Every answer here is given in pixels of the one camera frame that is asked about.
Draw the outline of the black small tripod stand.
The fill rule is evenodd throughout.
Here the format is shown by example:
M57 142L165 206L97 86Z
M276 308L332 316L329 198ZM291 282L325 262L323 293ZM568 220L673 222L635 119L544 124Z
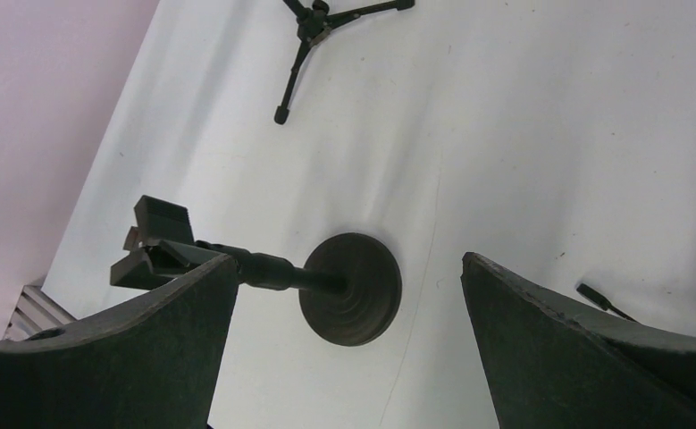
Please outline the black small tripod stand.
M274 114L274 122L279 125L285 124L289 118L289 105L298 83L301 67L316 46L329 37L334 30L352 21L361 19L366 15L390 10L405 11L415 6L415 0L388 1L342 13L331 13L330 6L325 1L313 1L310 7L306 7L301 1L295 0L284 1L284 4L288 6L296 17L299 47L293 65L290 68L289 80L281 103L277 106Z

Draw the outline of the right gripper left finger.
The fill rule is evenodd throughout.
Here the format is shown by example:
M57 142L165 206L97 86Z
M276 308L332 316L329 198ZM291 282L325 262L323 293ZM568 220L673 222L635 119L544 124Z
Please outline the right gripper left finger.
M206 428L238 295L216 257L24 341L0 341L0 428Z

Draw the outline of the black round-base mic stand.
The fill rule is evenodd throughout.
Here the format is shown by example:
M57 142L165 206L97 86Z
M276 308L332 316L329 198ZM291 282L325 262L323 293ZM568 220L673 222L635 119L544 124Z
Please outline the black round-base mic stand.
M362 346L391 325L402 298L396 258L379 240L359 232L328 238L304 267L283 257L196 240L189 211L159 198L143 196L134 207L136 225L128 232L128 255L111 266L113 286L153 290L221 254L237 266L248 286L298 291L307 324L329 343Z

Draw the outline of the black shock-mount tripod stand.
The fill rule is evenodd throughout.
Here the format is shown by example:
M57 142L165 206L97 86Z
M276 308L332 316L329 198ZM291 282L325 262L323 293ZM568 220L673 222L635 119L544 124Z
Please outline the black shock-mount tripod stand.
M627 321L636 323L636 320L629 316L627 313L623 312L621 309L616 307L606 296L593 289L586 283L580 283L576 287L576 291L585 299L590 301L593 305L598 307L604 312L611 312Z

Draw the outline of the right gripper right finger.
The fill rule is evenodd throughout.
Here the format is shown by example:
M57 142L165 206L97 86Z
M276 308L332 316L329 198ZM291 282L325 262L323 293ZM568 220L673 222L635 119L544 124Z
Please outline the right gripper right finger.
M461 284L503 428L696 428L696 337L628 321L466 253Z

